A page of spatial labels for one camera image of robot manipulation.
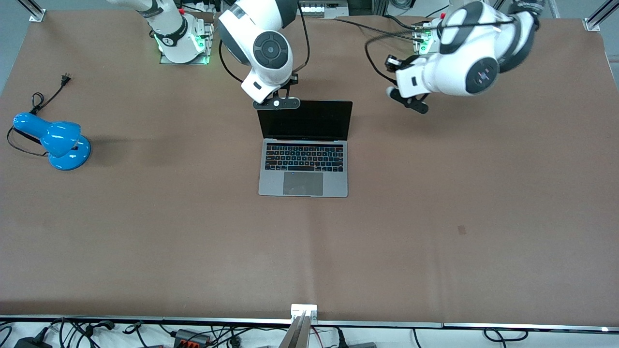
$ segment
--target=metal bracket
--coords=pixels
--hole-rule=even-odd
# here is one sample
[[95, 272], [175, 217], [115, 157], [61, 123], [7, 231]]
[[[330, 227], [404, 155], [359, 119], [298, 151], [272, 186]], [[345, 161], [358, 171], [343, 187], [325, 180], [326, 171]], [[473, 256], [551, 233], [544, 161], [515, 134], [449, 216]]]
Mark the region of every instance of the metal bracket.
[[30, 22], [42, 22], [45, 18], [46, 9], [42, 8], [34, 0], [17, 0], [28, 12], [30, 12]]
[[293, 304], [290, 306], [290, 317], [294, 320], [297, 316], [309, 316], [312, 325], [318, 324], [318, 306], [317, 305], [299, 305]]
[[584, 28], [590, 32], [599, 32], [600, 24], [619, 8], [619, 0], [607, 0], [588, 18], [582, 20]]
[[290, 317], [292, 323], [279, 348], [308, 348], [311, 325], [318, 322], [318, 306], [292, 305]]

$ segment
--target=brown table surface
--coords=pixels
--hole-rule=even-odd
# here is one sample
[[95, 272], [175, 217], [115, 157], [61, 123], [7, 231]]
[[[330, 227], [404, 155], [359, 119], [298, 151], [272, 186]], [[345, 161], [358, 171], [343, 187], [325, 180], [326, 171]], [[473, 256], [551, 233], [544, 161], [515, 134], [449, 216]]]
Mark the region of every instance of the brown table surface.
[[[93, 151], [60, 172], [0, 145], [0, 312], [284, 318], [316, 303], [324, 320], [619, 326], [619, 99], [598, 33], [543, 21], [493, 89], [431, 95], [419, 115], [385, 96], [373, 34], [307, 24], [292, 95], [354, 101], [345, 199], [258, 195], [258, 119], [216, 45], [208, 66], [161, 66], [131, 11], [32, 24], [1, 129], [70, 72], [40, 116], [81, 124]], [[302, 62], [300, 20], [284, 34]], [[409, 45], [371, 52], [382, 70]]]

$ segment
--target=white robotic arm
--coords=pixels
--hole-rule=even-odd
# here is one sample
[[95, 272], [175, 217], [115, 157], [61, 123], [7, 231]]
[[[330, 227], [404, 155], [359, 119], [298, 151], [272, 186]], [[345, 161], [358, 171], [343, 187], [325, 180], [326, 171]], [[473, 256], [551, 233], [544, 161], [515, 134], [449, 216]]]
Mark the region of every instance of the white robotic arm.
[[292, 49], [277, 31], [296, 16], [297, 0], [238, 0], [218, 19], [223, 44], [251, 66], [241, 87], [258, 104], [292, 76]]
[[386, 66], [395, 71], [397, 88], [387, 95], [421, 113], [427, 105], [415, 96], [432, 92], [471, 96], [489, 89], [529, 54], [544, 0], [514, 0], [510, 15], [482, 1], [455, 9], [442, 21], [434, 20], [432, 35], [439, 38], [436, 53], [400, 61], [389, 56]]
[[108, 0], [108, 2], [130, 7], [149, 23], [163, 54], [173, 63], [188, 63], [206, 45], [199, 34], [204, 21], [191, 14], [181, 15], [173, 0]]

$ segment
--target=laptop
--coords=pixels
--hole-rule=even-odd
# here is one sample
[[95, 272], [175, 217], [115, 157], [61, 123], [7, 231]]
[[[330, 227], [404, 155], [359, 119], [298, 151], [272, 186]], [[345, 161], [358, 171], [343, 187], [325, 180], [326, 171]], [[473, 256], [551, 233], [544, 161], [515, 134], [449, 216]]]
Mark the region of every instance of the laptop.
[[348, 196], [352, 102], [304, 100], [297, 109], [258, 110], [262, 196]]

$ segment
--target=desk lamp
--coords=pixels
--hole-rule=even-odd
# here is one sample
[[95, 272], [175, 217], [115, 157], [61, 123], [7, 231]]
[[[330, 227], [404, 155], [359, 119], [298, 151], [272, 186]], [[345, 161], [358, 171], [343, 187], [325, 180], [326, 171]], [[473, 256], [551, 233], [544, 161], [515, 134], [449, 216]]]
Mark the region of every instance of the desk lamp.
[[19, 113], [13, 119], [13, 127], [29, 135], [30, 140], [41, 144], [48, 152], [52, 167], [73, 170], [86, 162], [90, 156], [90, 142], [80, 135], [77, 123], [47, 122], [31, 113]]

